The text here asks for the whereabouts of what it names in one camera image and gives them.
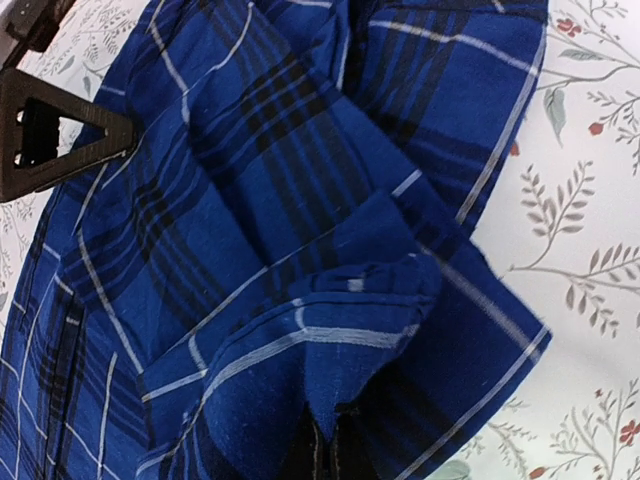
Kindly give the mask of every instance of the white stripe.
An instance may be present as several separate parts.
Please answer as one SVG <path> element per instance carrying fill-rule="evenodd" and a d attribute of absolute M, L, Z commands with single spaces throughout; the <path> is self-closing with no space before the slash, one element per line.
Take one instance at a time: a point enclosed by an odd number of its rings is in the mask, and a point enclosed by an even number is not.
<path fill-rule="evenodd" d="M 183 108 L 184 108 L 184 103 L 185 103 L 185 98 L 186 95 L 193 90 L 200 82 L 202 82 L 205 78 L 207 78 L 207 76 L 209 74 L 211 74 L 212 72 L 219 70 L 221 67 L 223 67 L 224 65 L 226 65 L 229 60 L 231 59 L 231 57 L 233 56 L 233 54 L 238 50 L 238 48 L 240 47 L 240 44 L 242 43 L 242 41 L 244 40 L 247 31 L 249 29 L 249 23 L 251 22 L 251 18 L 252 18 L 252 9 L 254 6 L 253 2 L 249 2 L 248 6 L 248 14 L 247 14 L 247 21 L 244 25 L 244 28 L 242 30 L 242 33 L 240 34 L 240 37 L 238 38 L 238 41 L 235 43 L 235 45 L 231 48 L 231 50 L 229 51 L 229 54 L 222 60 L 222 62 L 218 63 L 217 65 L 214 65 L 213 67 L 211 67 L 207 73 L 205 73 L 202 77 L 200 77 L 191 87 L 189 87 L 186 92 L 183 92 L 182 94 L 182 101 L 183 101 Z M 106 181 L 104 182 L 104 184 L 102 185 L 102 188 L 106 188 L 107 185 L 109 185 L 118 175 L 120 175 L 122 172 L 124 172 L 126 170 L 126 168 L 129 166 L 129 164 L 131 163 L 131 160 L 136 156 L 136 154 L 140 151 L 140 147 L 142 146 L 142 141 L 145 139 L 145 137 L 147 136 L 147 133 L 151 130 L 151 128 L 162 118 L 162 116 L 169 111 L 169 109 L 171 108 L 171 106 L 173 105 L 173 103 L 171 105 L 169 105 L 167 108 L 165 108 L 154 120 L 153 122 L 151 122 L 149 124 L 149 127 L 145 130 L 145 132 L 141 135 L 140 137 L 140 141 L 138 142 L 138 145 L 136 146 L 136 148 L 134 149 L 133 153 L 129 156 L 129 158 L 122 164 L 122 166 L 120 166 L 120 168 L 118 168 L 118 170 Z"/>
<path fill-rule="evenodd" d="M 109 165 L 108 163 L 105 163 L 104 165 L 102 165 L 102 168 L 98 172 L 98 175 L 96 175 L 96 178 L 93 180 L 93 183 L 91 184 L 91 188 L 87 192 L 87 195 L 84 197 L 84 201 L 82 202 L 82 207 L 80 207 L 80 213 L 78 214 L 76 224 L 73 226 L 74 230 L 78 228 L 78 225 L 80 225 L 80 220 L 82 220 L 82 218 L 84 217 L 84 212 L 87 210 L 87 207 L 89 206 L 89 202 L 91 201 L 91 198 L 93 197 L 93 194 L 95 193 L 96 188 L 98 188 L 100 179 L 102 179 L 102 175 L 104 175 L 104 172 L 107 170 L 108 165 Z"/>
<path fill-rule="evenodd" d="M 491 1 L 495 5 L 496 10 L 498 10 L 500 13 L 506 12 L 506 10 L 504 9 L 504 6 L 498 0 L 491 0 Z"/>
<path fill-rule="evenodd" d="M 120 341 L 122 342 L 124 349 L 129 355 L 131 362 L 136 367 L 136 371 L 138 372 L 138 374 L 140 374 L 143 371 L 142 365 L 140 364 L 138 357 L 136 357 L 136 354 L 133 351 L 133 348 L 131 348 L 131 343 L 129 342 L 129 339 L 127 338 L 127 335 L 124 332 L 124 329 L 122 328 L 122 324 L 120 323 L 120 320 L 118 320 L 118 317 L 116 316 L 116 312 L 113 310 L 111 303 L 109 303 L 109 299 L 107 298 L 104 288 L 102 287 L 102 283 L 100 283 L 100 279 L 98 278 L 98 275 L 95 269 L 93 268 L 93 264 L 91 263 L 91 259 L 89 258 L 89 252 L 87 251 L 87 246 L 84 243 L 84 236 L 82 234 L 82 229 L 78 230 L 78 246 L 80 247 L 80 254 L 82 255 L 82 260 L 84 261 L 87 271 L 89 272 L 89 276 L 91 277 L 93 286 L 96 289 L 96 292 L 98 293 L 98 297 L 100 297 L 102 306 L 107 312 L 107 315 L 109 316 L 109 320 L 111 320 L 113 327 L 116 329 L 116 332 L 118 333 L 118 337 L 120 337 Z"/>
<path fill-rule="evenodd" d="M 299 298 L 296 298 L 295 300 L 293 300 L 291 302 L 291 304 L 296 307 L 296 311 L 294 313 L 294 317 L 296 320 L 296 325 L 298 325 L 298 328 L 300 328 L 300 330 L 304 330 L 305 326 L 304 326 L 304 303 L 302 303 L 302 300 Z"/>
<path fill-rule="evenodd" d="M 98 450 L 98 480 L 102 480 L 102 470 L 104 469 L 104 442 L 107 433 L 107 415 L 109 413 L 109 400 L 111 400 L 111 381 L 113 380 L 113 371 L 116 368 L 116 362 L 118 361 L 118 354 L 114 353 L 111 357 L 111 363 L 109 364 L 109 371 L 107 372 L 107 385 L 105 387 L 106 393 L 104 397 L 104 407 L 102 409 L 102 423 L 100 424 L 100 447 Z"/>
<path fill-rule="evenodd" d="M 22 313 L 27 313 L 27 309 L 24 308 L 22 305 L 20 305 L 18 302 L 16 302 L 15 300 L 12 300 L 11 303 L 13 304 L 14 307 L 16 307 L 18 310 L 20 310 Z"/>
<path fill-rule="evenodd" d="M 160 388 L 157 388 L 156 390 L 152 390 L 151 392 L 143 395 L 142 401 L 148 402 L 149 400 L 158 398 L 164 395 L 165 393 L 172 392 L 173 390 L 178 390 L 184 387 L 185 385 L 189 385 L 190 383 L 197 382 L 206 374 L 207 374 L 206 371 L 204 372 L 200 371 L 200 372 L 192 373 L 191 375 L 181 378 L 180 380 L 176 380 L 175 382 L 168 383 Z"/>
<path fill-rule="evenodd" d="M 198 345 L 196 344 L 195 335 L 189 339 L 189 353 L 191 354 L 191 358 L 193 359 L 193 362 L 196 364 L 196 367 L 198 367 L 198 370 L 200 370 L 201 375 L 204 377 L 205 374 L 202 374 L 202 372 L 207 371 L 207 364 L 204 363 L 204 359 L 200 354 L 200 350 L 198 350 Z"/>
<path fill-rule="evenodd" d="M 198 416 L 201 414 L 205 403 L 211 397 L 213 392 L 218 389 L 224 382 L 233 378 L 234 376 L 242 373 L 243 371 L 264 362 L 270 358 L 279 355 L 282 352 L 287 351 L 291 347 L 303 342 L 312 343 L 333 343 L 333 344 L 351 344 L 360 345 L 372 348 L 395 348 L 405 337 L 412 337 L 419 329 L 419 325 L 409 325 L 404 328 L 402 333 L 386 333 L 376 332 L 373 330 L 361 330 L 354 328 L 326 328 L 326 327 L 306 327 L 304 330 L 298 330 L 290 333 L 277 340 L 274 340 L 267 345 L 264 345 L 246 355 L 238 358 L 237 360 L 229 363 L 224 367 L 212 382 L 200 400 L 200 405 L 196 411 L 189 427 L 184 431 L 178 443 L 168 452 L 152 458 L 138 467 L 136 471 L 137 475 L 140 475 L 148 468 L 160 463 L 165 458 L 172 457 L 180 449 L 187 435 L 193 429 Z"/>
<path fill-rule="evenodd" d="M 11 364 L 10 364 L 9 362 L 7 362 L 7 361 L 6 361 L 4 358 L 2 358 L 2 357 L 0 357 L 0 364 L 2 364 L 2 365 L 4 365 L 5 367 L 7 367 L 7 368 L 9 369 L 9 371 L 15 375 L 16 380 L 18 380 L 18 379 L 20 378 L 20 376 L 18 375 L 18 371 L 17 371 L 15 368 L 13 368 L 13 367 L 11 366 Z"/>
<path fill-rule="evenodd" d="M 400 185 L 398 185 L 393 192 L 391 192 L 391 196 L 398 198 L 404 192 L 406 192 L 411 185 L 413 185 L 416 180 L 418 180 L 422 176 L 421 170 L 414 170 L 411 175 L 405 178 Z"/>
<path fill-rule="evenodd" d="M 347 286 L 350 292 L 362 293 L 364 291 L 364 279 L 350 278 L 349 280 L 347 280 Z"/>
<path fill-rule="evenodd" d="M 27 403 L 27 401 L 24 398 L 22 398 L 21 400 L 22 400 L 22 402 L 21 402 L 22 405 L 24 406 L 25 410 L 27 411 L 27 413 L 31 417 L 31 420 L 33 421 L 33 426 L 36 427 L 36 432 L 38 432 L 40 434 L 40 436 L 46 440 L 47 439 L 47 434 L 44 433 L 44 431 L 38 426 L 38 423 L 36 422 L 36 417 L 33 414 L 33 411 L 31 410 L 31 408 L 29 407 L 29 404 Z"/>
<path fill-rule="evenodd" d="M 244 22 L 244 27 L 242 27 L 242 32 L 240 32 L 240 36 L 238 37 L 238 40 L 236 40 L 236 43 L 233 45 L 233 47 L 231 47 L 231 50 L 229 50 L 229 53 L 227 54 L 227 56 L 220 63 L 217 63 L 216 65 L 211 67 L 209 70 L 207 70 L 207 73 L 205 73 L 205 75 L 209 75 L 211 72 L 220 70 L 227 63 L 229 63 L 229 60 L 231 60 L 231 57 L 233 57 L 233 55 L 238 51 L 238 48 L 240 48 L 240 45 L 244 41 L 244 38 L 247 36 L 247 31 L 249 31 L 249 24 L 251 24 L 251 18 L 253 17 L 253 7 L 254 7 L 253 2 L 249 2 L 247 4 L 247 8 L 248 8 L 247 20 Z"/>
<path fill-rule="evenodd" d="M 490 298 L 482 293 L 478 288 L 467 280 L 460 272 L 454 269 L 451 265 L 443 262 L 439 258 L 435 257 L 440 265 L 440 271 L 442 274 L 456 287 L 461 293 L 463 293 L 469 300 L 476 304 L 487 316 L 489 316 L 506 334 L 507 336 L 520 347 L 522 351 L 525 351 L 531 346 L 531 341 L 527 338 L 520 327 L 509 318 Z M 538 350 L 531 352 L 531 358 L 537 362 L 540 360 L 541 353 Z"/>
<path fill-rule="evenodd" d="M 189 118 L 191 116 L 191 113 L 189 112 L 189 104 L 188 104 L 188 98 L 187 98 L 189 87 L 187 87 L 187 84 L 184 83 L 184 80 L 180 76 L 180 73 L 178 73 L 178 71 L 176 70 L 176 67 L 173 65 L 173 62 L 171 61 L 171 57 L 169 57 L 169 51 L 167 50 L 164 42 L 162 41 L 162 37 L 160 37 L 160 32 L 158 31 L 158 27 L 156 26 L 155 18 L 151 19 L 149 26 L 151 28 L 151 35 L 153 36 L 153 40 L 156 42 L 156 45 L 158 46 L 158 50 L 160 50 L 160 56 L 162 57 L 162 60 L 164 60 L 164 65 L 165 67 L 167 67 L 167 71 L 169 72 L 169 75 L 171 75 L 171 78 L 173 78 L 173 80 L 178 85 L 178 88 L 182 91 L 182 120 L 184 120 L 184 123 L 188 125 Z"/>
<path fill-rule="evenodd" d="M 469 45 L 470 47 L 477 48 L 478 50 L 482 50 L 489 55 L 496 57 L 499 60 L 502 60 L 504 63 L 511 65 L 514 68 L 518 68 L 520 70 L 524 70 L 528 74 L 537 75 L 538 68 L 534 65 L 529 65 L 527 62 L 523 62 L 522 60 L 512 57 L 508 53 L 503 52 L 502 50 L 494 47 L 490 43 L 487 43 L 479 38 L 471 37 L 469 35 L 464 34 L 456 34 L 456 35 L 442 35 L 440 33 L 432 32 L 431 30 L 427 30 L 426 28 L 416 27 L 414 25 L 407 25 L 406 23 L 398 23 L 398 22 L 390 22 L 388 20 L 372 20 L 369 22 L 369 26 L 371 27 L 383 27 L 389 28 L 392 30 L 397 30 L 403 33 L 409 33 L 411 35 L 417 35 L 419 37 L 428 38 L 435 42 L 440 43 L 449 43 L 449 42 L 459 42 L 464 43 L 465 45 Z"/>
<path fill-rule="evenodd" d="M 47 289 L 45 290 L 44 295 L 42 296 L 43 299 L 47 298 L 47 295 L 49 294 L 49 289 L 51 288 L 51 285 L 53 285 L 53 280 L 55 278 L 56 277 L 54 276 L 49 281 L 49 285 L 47 285 Z M 20 415 L 20 413 L 22 412 L 22 408 L 20 408 L 20 405 L 22 405 L 22 387 L 24 386 L 24 374 L 27 370 L 27 360 L 29 358 L 29 350 L 31 349 L 31 341 L 33 340 L 33 333 L 36 330 L 38 318 L 40 318 L 40 310 L 42 309 L 42 305 L 44 305 L 44 302 L 40 303 L 40 306 L 38 307 L 38 311 L 36 312 L 36 315 L 33 318 L 33 322 L 31 323 L 31 329 L 29 330 L 29 337 L 27 338 L 27 345 L 24 350 L 24 359 L 22 360 L 22 371 L 20 372 L 20 385 L 18 386 L 18 412 L 17 412 L 18 446 L 16 447 L 16 465 L 15 465 L 15 470 L 13 474 L 13 478 L 15 478 L 16 480 L 18 479 L 18 474 L 19 474 L 20 448 L 22 447 L 22 433 L 20 432 L 20 429 L 22 427 L 21 415 Z"/>
<path fill-rule="evenodd" d="M 67 293 L 68 295 L 73 296 L 73 290 L 71 290 L 71 287 L 69 287 L 69 285 L 67 285 L 66 283 L 64 283 L 62 281 L 62 279 L 58 276 L 58 274 L 56 273 L 53 276 L 53 279 L 56 281 L 56 283 L 58 284 L 58 286 L 65 291 L 65 293 Z"/>
<path fill-rule="evenodd" d="M 49 245 L 47 245 L 46 243 L 43 243 L 42 248 L 44 249 L 45 252 L 47 252 L 53 258 L 55 258 L 56 260 L 60 260 L 60 254 L 56 252 L 53 248 L 51 248 Z"/>
<path fill-rule="evenodd" d="M 342 90 L 342 84 L 344 82 L 344 72 L 347 67 L 347 54 L 349 53 L 349 44 L 351 43 L 351 32 L 347 30 L 347 38 L 344 40 L 344 47 L 342 47 L 342 58 L 340 59 L 340 71 L 338 72 L 338 81 L 336 88 Z"/>
<path fill-rule="evenodd" d="M 13 473 L 11 473 L 11 470 L 9 470 L 9 466 L 4 462 L 4 460 L 0 457 L 0 465 L 2 465 L 4 468 L 7 469 L 7 473 L 11 476 L 11 478 L 13 480 L 15 480 L 16 477 L 13 476 Z"/>
<path fill-rule="evenodd" d="M 127 94 L 124 90 L 118 90 L 116 88 L 107 87 L 106 85 L 101 85 L 100 90 L 104 90 L 105 92 L 113 93 L 121 97 L 124 97 Z"/>
<path fill-rule="evenodd" d="M 262 275 L 264 275 L 266 272 L 268 271 L 267 267 L 262 267 L 260 270 L 258 270 L 258 272 L 256 272 L 252 277 L 250 277 L 246 282 L 244 282 L 242 285 L 240 285 L 238 288 L 236 288 L 233 292 L 231 292 L 231 294 L 225 298 L 222 302 L 220 302 L 220 304 L 211 312 L 209 313 L 209 315 L 207 315 L 206 317 L 204 317 L 199 323 L 198 325 L 196 325 L 191 332 L 189 332 L 188 334 L 186 334 L 184 337 L 182 337 L 177 345 L 183 343 L 187 338 L 189 338 L 189 336 L 191 335 L 195 335 L 196 332 L 198 332 L 199 330 L 201 330 L 202 328 L 204 328 L 211 320 L 213 320 L 222 310 L 224 310 L 225 308 L 227 308 L 227 306 L 233 302 L 249 285 L 251 285 L 256 279 L 260 278 Z"/>
<path fill-rule="evenodd" d="M 538 45 L 538 51 L 536 52 L 536 55 L 533 60 L 533 64 L 537 68 L 539 68 L 540 65 L 542 64 L 545 45 L 546 45 L 545 36 L 542 35 L 542 38 L 540 39 L 540 45 Z M 482 169 L 482 173 L 480 173 L 480 175 L 476 179 L 476 182 L 473 185 L 473 188 L 469 191 L 467 198 L 465 199 L 464 203 L 460 207 L 460 210 L 456 214 L 456 221 L 458 223 L 464 222 L 464 220 L 467 218 L 467 215 L 469 215 L 469 212 L 473 208 L 473 205 L 478 199 L 480 192 L 482 191 L 484 186 L 487 184 L 487 181 L 489 180 L 489 178 L 491 178 L 491 175 L 493 174 L 493 171 L 495 170 L 496 165 L 498 165 L 500 156 L 502 155 L 502 152 L 504 151 L 507 145 L 507 142 L 511 137 L 511 134 L 513 133 L 513 129 L 515 127 L 516 121 L 518 120 L 518 118 L 520 118 L 522 110 L 524 109 L 525 104 L 527 103 L 527 99 L 529 98 L 529 94 L 531 93 L 531 90 L 533 88 L 536 78 L 537 78 L 537 75 L 529 75 L 525 80 L 524 85 L 522 86 L 522 90 L 520 91 L 520 95 L 516 99 L 516 103 L 511 109 L 511 114 L 509 115 L 509 118 L 507 119 L 507 122 L 504 125 L 502 134 L 500 135 L 500 138 L 496 142 L 493 148 L 493 152 L 491 152 L 489 161 L 485 164 L 484 168 Z"/>
<path fill-rule="evenodd" d="M 156 19 L 158 18 L 158 15 L 160 14 L 160 10 L 162 10 L 162 7 L 164 7 L 164 2 L 165 0 L 160 0 L 158 2 L 158 5 L 156 6 L 156 9 L 153 11 L 153 15 L 151 16 L 151 21 L 149 22 L 149 26 L 147 27 L 147 31 L 146 33 L 149 33 L 149 29 L 151 28 L 151 24 L 152 23 L 156 23 Z"/>
<path fill-rule="evenodd" d="M 304 307 L 296 310 L 296 314 L 301 310 L 304 310 Z M 296 318 L 296 323 L 298 321 L 302 323 L 302 320 L 303 320 L 302 317 Z M 360 346 L 366 346 L 366 347 L 372 347 L 372 348 L 394 348 L 398 344 L 398 342 L 402 340 L 404 337 L 413 337 L 417 333 L 419 326 L 409 325 L 402 331 L 402 333 L 381 333 L 381 332 L 374 332 L 371 330 L 359 330 L 359 329 L 351 329 L 351 328 L 305 327 L 304 323 L 302 323 L 302 326 L 300 326 L 300 328 L 302 333 L 295 332 L 290 335 L 304 336 L 307 333 L 309 333 L 309 338 L 302 338 L 300 339 L 300 341 L 290 346 L 297 345 L 302 341 L 308 341 L 312 343 L 348 343 L 352 345 L 360 345 Z M 282 338 L 280 338 L 279 340 L 275 340 L 274 342 L 272 342 L 272 344 L 278 341 L 283 341 Z M 245 357 L 248 355 L 251 355 L 254 352 L 251 352 L 245 355 Z M 181 378 L 180 380 L 176 380 L 175 382 L 171 382 L 167 385 L 164 385 L 163 387 L 160 387 L 156 390 L 153 390 L 147 393 L 142 397 L 142 401 L 148 402 L 149 400 L 160 397 L 174 390 L 178 390 L 184 387 L 185 385 L 189 385 L 190 383 L 198 381 L 200 378 L 202 378 L 201 372 L 193 373 L 184 378 Z"/>
<path fill-rule="evenodd" d="M 331 2 L 321 2 L 316 0 L 287 0 L 289 3 L 295 3 L 296 5 L 303 5 L 305 7 L 322 7 L 331 8 L 333 5 Z"/>
<path fill-rule="evenodd" d="M 334 228 L 331 228 L 330 230 L 327 230 L 326 232 L 322 233 L 319 237 L 317 237 L 316 240 L 320 240 L 320 239 L 326 237 L 327 235 L 330 235 L 333 231 L 334 231 Z M 198 331 L 200 331 L 202 328 L 204 328 L 220 312 L 222 312 L 225 308 L 227 308 L 227 306 L 229 306 L 229 304 L 231 302 L 233 302 L 236 298 L 238 298 L 238 296 L 244 290 L 246 290 L 247 287 L 249 287 L 249 285 L 251 285 L 257 279 L 262 277 L 262 275 L 264 275 L 266 272 L 268 272 L 270 268 L 277 267 L 278 265 L 281 265 L 282 263 L 286 262 L 289 258 L 291 258 L 292 256 L 296 255 L 303 248 L 304 248 L 304 246 L 298 248 L 297 250 L 294 250 L 293 252 L 289 253 L 288 255 L 285 255 L 280 260 L 278 260 L 277 262 L 273 263 L 270 267 L 262 267 L 260 270 L 258 270 L 252 277 L 250 277 L 242 285 L 240 285 L 233 292 L 231 292 L 231 294 L 227 298 L 225 298 L 211 313 L 209 313 L 209 315 L 207 315 L 205 318 L 203 318 L 198 323 L 198 325 L 193 327 L 187 334 L 185 334 L 180 340 L 178 340 L 174 345 L 172 345 L 169 348 L 169 350 L 167 350 L 167 352 L 165 352 L 165 354 L 170 352 L 174 348 L 177 348 L 179 345 L 182 345 L 191 335 L 195 335 L 196 333 L 198 333 Z"/>
<path fill-rule="evenodd" d="M 511 368 L 507 370 L 507 372 L 502 376 L 500 381 L 498 381 L 491 390 L 487 392 L 487 394 L 480 399 L 478 403 L 476 403 L 473 407 L 471 407 L 464 415 L 462 415 L 458 421 L 449 429 L 447 433 L 445 433 L 442 437 L 438 439 L 429 449 L 420 455 L 414 462 L 411 463 L 400 475 L 398 475 L 395 480 L 406 480 L 411 477 L 413 473 L 420 468 L 420 466 L 429 460 L 431 456 L 437 452 L 443 445 L 445 445 L 451 438 L 460 431 L 461 428 L 465 426 L 465 424 L 476 415 L 482 408 L 484 408 L 497 394 L 502 390 L 502 388 L 511 380 L 511 378 L 516 374 L 516 372 L 520 369 L 520 367 L 529 359 L 528 352 L 537 351 L 538 344 L 542 341 L 542 339 L 547 334 L 548 330 L 546 328 L 542 328 L 538 335 L 533 339 L 531 343 L 531 348 L 527 348 L 518 360 L 515 361 Z"/>
<path fill-rule="evenodd" d="M 87 442 L 85 442 L 82 437 L 78 434 L 78 432 L 76 432 L 73 427 L 71 425 L 69 425 L 68 422 L 64 422 L 64 426 L 67 430 L 69 430 L 74 437 L 76 437 L 76 439 L 78 440 L 78 442 L 80 442 L 80 445 L 83 446 L 85 452 L 87 452 L 87 455 L 89 455 L 89 458 L 91 458 L 91 460 L 93 460 L 96 464 L 98 463 L 98 459 L 96 458 L 96 456 L 91 453 L 91 450 L 89 450 L 89 447 L 87 446 Z M 118 477 L 118 475 L 115 474 L 115 472 L 113 470 L 111 470 L 107 465 L 104 465 L 104 470 L 111 475 L 113 478 L 115 478 L 116 480 L 120 480 L 120 477 Z"/>

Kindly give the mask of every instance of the shirt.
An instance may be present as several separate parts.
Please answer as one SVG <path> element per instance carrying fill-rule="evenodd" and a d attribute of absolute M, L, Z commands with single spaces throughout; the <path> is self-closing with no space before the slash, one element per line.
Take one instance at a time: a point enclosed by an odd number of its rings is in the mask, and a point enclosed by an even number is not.
<path fill-rule="evenodd" d="M 138 147 L 54 191 L 21 275 L 0 477 L 270 480 L 340 405 L 381 479 L 441 465 L 550 338 L 469 240 L 546 9 L 152 0 L 96 98 Z"/>

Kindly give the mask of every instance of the leaf print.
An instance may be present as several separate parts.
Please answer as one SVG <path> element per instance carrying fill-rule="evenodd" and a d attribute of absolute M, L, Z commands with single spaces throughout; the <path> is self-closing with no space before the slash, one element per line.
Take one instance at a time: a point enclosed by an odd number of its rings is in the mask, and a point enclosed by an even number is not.
<path fill-rule="evenodd" d="M 62 68 L 58 70 L 58 74 L 61 74 L 62 72 L 68 70 L 71 67 L 71 65 L 73 65 L 73 62 L 75 59 L 76 59 L 75 55 L 70 56 L 69 60 L 67 60 L 67 62 L 62 66 Z"/>
<path fill-rule="evenodd" d="M 548 89 L 544 95 L 544 108 L 558 143 L 562 146 L 560 134 L 567 123 L 567 115 L 564 109 L 564 91 L 559 88 Z"/>
<path fill-rule="evenodd" d="M 595 53 L 585 52 L 584 50 L 576 50 L 568 48 L 560 54 L 561 57 L 570 58 L 571 60 L 577 60 L 579 62 L 585 62 L 588 60 L 602 60 L 603 58 Z"/>
<path fill-rule="evenodd" d="M 604 257 L 602 257 L 602 263 L 600 264 L 600 268 L 604 268 L 604 266 L 607 263 L 609 263 L 609 260 L 611 260 L 612 255 L 613 255 L 613 247 L 607 250 L 607 253 L 604 254 Z"/>
<path fill-rule="evenodd" d="M 578 304 L 578 313 L 582 315 L 584 311 L 587 309 L 587 294 L 585 293 Z"/>
<path fill-rule="evenodd" d="M 616 252 L 613 254 L 613 263 L 616 263 L 616 260 L 620 257 L 622 253 L 622 244 L 618 245 L 616 248 Z"/>
<path fill-rule="evenodd" d="M 427 480 L 471 480 L 471 469 L 465 462 L 450 460 L 427 477 Z"/>
<path fill-rule="evenodd" d="M 567 290 L 567 296 L 565 297 L 565 301 L 567 302 L 567 307 L 569 307 L 569 310 L 573 310 L 573 303 L 575 302 L 576 299 L 576 292 L 575 289 L 573 288 L 573 285 L 571 285 L 569 287 L 569 290 Z"/>
<path fill-rule="evenodd" d="M 593 252 L 591 263 L 589 264 L 589 273 L 593 272 L 593 269 L 596 268 L 598 260 L 600 260 L 600 250 L 596 250 L 595 252 Z"/>
<path fill-rule="evenodd" d="M 582 220 L 584 218 L 584 215 L 582 213 L 567 213 L 564 218 L 566 218 L 567 220 L 571 220 L 573 222 L 576 222 L 578 220 Z"/>
<path fill-rule="evenodd" d="M 542 223 L 542 222 L 544 222 L 542 217 L 540 215 L 538 215 L 537 213 L 527 213 L 527 217 L 529 217 L 529 219 L 533 223 Z"/>
<path fill-rule="evenodd" d="M 555 220 L 558 215 L 558 208 L 556 207 L 556 202 L 553 201 L 552 198 L 547 198 L 545 200 L 546 209 L 549 210 L 549 215 L 551 215 L 551 219 Z"/>
<path fill-rule="evenodd" d="M 500 438 L 498 451 L 502 455 L 504 464 L 513 466 L 521 477 L 526 477 L 528 468 L 524 458 L 524 450 L 516 444 L 516 440 L 522 439 L 530 442 L 534 440 L 536 436 L 529 430 L 506 422 L 489 422 L 487 427 Z"/>
<path fill-rule="evenodd" d="M 564 204 L 564 191 L 560 185 L 558 185 L 558 204 L 560 205 L 560 208 L 562 208 Z"/>
<path fill-rule="evenodd" d="M 82 78 L 82 83 L 84 85 L 84 90 L 85 92 L 87 92 L 87 95 L 91 95 L 91 80 L 89 79 L 89 77 L 84 76 Z"/>
<path fill-rule="evenodd" d="M 562 227 L 560 229 L 561 232 L 566 232 L 566 233 L 578 233 L 580 232 L 584 227 L 582 227 L 581 225 L 569 225 L 567 227 Z"/>

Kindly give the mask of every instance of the wrinkled fabric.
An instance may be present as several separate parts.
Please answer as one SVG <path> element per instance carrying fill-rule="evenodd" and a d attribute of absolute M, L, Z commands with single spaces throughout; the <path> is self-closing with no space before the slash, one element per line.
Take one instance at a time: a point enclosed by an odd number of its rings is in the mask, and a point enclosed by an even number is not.
<path fill-rule="evenodd" d="M 546 9 L 152 0 L 96 98 L 139 145 L 22 272 L 0 478 L 274 479 L 343 405 L 381 479 L 441 465 L 550 339 L 469 240 Z"/>

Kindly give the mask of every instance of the white patterned fabric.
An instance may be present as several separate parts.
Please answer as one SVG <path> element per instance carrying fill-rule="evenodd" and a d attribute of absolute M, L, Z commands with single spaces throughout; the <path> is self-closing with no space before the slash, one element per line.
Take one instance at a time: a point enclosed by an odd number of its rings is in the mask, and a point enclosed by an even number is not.
<path fill-rule="evenodd" d="M 78 0 L 23 68 L 92 98 L 145 3 Z M 474 241 L 554 340 L 432 479 L 640 479 L 640 2 L 554 0 L 550 15 L 538 92 Z M 0 339 L 46 199 L 0 206 Z"/>

